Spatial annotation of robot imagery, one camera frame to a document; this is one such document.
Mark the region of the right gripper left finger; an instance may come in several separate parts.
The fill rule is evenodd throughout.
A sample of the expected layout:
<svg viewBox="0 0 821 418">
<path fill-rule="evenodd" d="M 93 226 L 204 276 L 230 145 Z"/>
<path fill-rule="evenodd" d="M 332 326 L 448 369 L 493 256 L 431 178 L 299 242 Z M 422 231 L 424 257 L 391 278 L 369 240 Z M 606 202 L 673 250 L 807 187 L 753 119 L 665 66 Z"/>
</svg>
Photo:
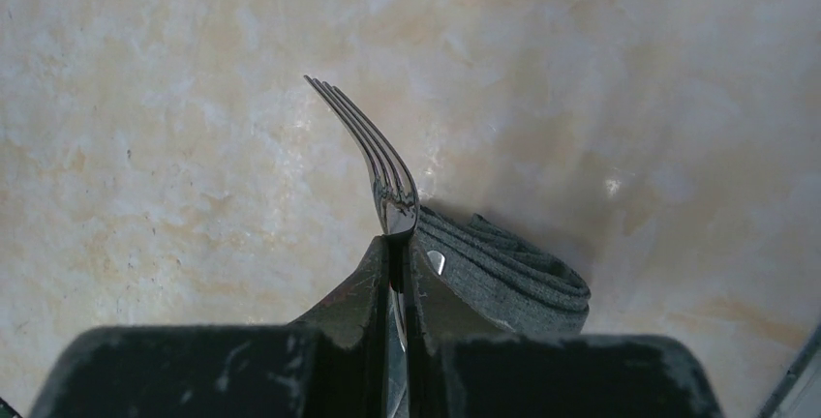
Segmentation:
<svg viewBox="0 0 821 418">
<path fill-rule="evenodd" d="M 282 325 L 104 326 L 47 377 L 35 417 L 381 417 L 388 246 Z"/>
</svg>

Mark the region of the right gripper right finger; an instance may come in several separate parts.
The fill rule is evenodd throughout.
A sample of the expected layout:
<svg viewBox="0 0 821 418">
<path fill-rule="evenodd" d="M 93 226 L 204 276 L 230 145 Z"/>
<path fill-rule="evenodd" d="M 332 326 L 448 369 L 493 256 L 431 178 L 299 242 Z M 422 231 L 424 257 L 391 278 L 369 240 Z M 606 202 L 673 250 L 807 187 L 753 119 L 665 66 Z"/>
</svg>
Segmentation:
<svg viewBox="0 0 821 418">
<path fill-rule="evenodd" d="M 503 330 L 437 276 L 417 241 L 405 266 L 413 417 L 718 417 L 700 362 L 646 335 Z"/>
</svg>

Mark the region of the grey cloth napkin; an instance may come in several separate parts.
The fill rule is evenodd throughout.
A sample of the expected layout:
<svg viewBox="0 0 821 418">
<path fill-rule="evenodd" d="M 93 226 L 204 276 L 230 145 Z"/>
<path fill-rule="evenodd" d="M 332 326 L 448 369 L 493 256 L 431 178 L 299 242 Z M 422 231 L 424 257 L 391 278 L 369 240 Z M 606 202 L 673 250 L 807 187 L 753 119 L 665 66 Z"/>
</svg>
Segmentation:
<svg viewBox="0 0 821 418">
<path fill-rule="evenodd" d="M 491 322 L 528 336 L 579 334 L 591 290 L 559 258 L 474 214 L 461 224 L 423 206 L 416 230 L 427 252 L 444 258 L 441 278 Z"/>
</svg>

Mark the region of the silver fork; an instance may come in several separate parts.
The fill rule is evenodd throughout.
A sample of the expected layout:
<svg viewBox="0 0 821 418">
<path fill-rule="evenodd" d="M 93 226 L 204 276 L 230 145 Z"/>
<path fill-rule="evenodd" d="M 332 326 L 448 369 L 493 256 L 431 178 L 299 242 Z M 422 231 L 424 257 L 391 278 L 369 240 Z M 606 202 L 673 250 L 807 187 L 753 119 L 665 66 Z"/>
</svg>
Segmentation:
<svg viewBox="0 0 821 418">
<path fill-rule="evenodd" d="M 307 82 L 334 111 L 360 148 L 369 170 L 377 217 L 388 247 L 389 308 L 394 319 L 388 326 L 388 373 L 386 415 L 408 417 L 408 341 L 405 314 L 404 267 L 410 258 L 410 239 L 418 223 L 420 204 L 417 188 L 405 162 L 395 148 L 338 87 L 305 75 Z"/>
</svg>

